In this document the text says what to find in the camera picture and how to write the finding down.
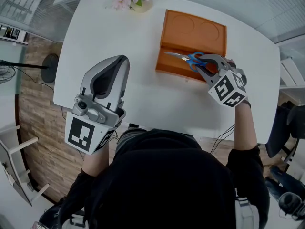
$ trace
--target white table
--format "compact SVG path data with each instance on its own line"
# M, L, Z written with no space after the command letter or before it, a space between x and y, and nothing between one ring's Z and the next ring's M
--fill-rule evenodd
M144 14L106 9L107 1L79 3L61 51L55 104L72 108L84 74L123 54L131 64L125 122L205 137L222 134L234 124L234 110L212 99L206 84L155 72L165 9L177 10L227 26L227 58L247 75L257 139L267 142L280 84L280 53L273 42L224 13L185 0L153 0L153 8Z

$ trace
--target box lid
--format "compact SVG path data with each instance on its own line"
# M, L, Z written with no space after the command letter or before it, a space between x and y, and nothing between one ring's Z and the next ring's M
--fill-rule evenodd
M194 15L166 10L161 47L226 55L226 26Z

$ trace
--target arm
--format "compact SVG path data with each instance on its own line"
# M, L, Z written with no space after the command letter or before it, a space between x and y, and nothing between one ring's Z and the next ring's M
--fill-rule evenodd
M72 184L58 215L59 228L70 216L84 207L85 199L91 192L91 186L98 176L109 165L108 143L97 153L86 155L81 172Z
M268 220L270 200L259 154L251 108L240 103L235 108L234 149L229 154L227 167L234 175L238 196L247 197L257 207L262 229Z
M93 155L86 155L82 164L82 170L92 177L98 176L109 166L109 144Z
M234 149L250 150L257 145L251 108L240 103L235 108Z

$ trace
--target white chair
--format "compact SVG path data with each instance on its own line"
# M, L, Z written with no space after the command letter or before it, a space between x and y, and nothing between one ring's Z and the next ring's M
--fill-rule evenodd
M25 169L20 150L37 142L38 137L34 137L19 145L9 146L8 142L4 142L6 135L13 134L18 129L20 129L19 125L0 131L0 161L10 184L26 202L32 205L50 185L46 184L39 192L28 189L28 174L31 171Z

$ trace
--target chair leg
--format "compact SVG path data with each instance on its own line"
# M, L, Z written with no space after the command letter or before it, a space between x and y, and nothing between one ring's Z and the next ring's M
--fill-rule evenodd
M31 199L31 203L33 203L36 199L38 199L48 188L49 188L49 184L47 183L46 185L44 185L44 187L36 194L35 197L33 197Z
M6 134L8 132L15 131L15 130L18 130L18 129L20 129L20 125L5 129L3 131L0 131L0 135Z
M25 148L26 146L31 145L31 144L37 142L37 141L38 141L38 137L34 137L34 138L24 142L24 143L21 143L20 145L18 145L16 147L10 148L9 149L9 154L13 154L13 153L15 153L15 152Z
M296 140L295 146L291 149L291 151L286 146L282 147L282 149L285 151L285 153L287 153L287 157L284 159L284 163L287 163L290 159L292 159L293 155L295 155L295 151L299 144L299 141L300 141L300 139L298 138Z
M30 170L26 170L26 171L22 172L22 173L19 175L20 181L21 181L21 182L26 182L26 179L28 178L27 175L28 175L30 172L31 172Z

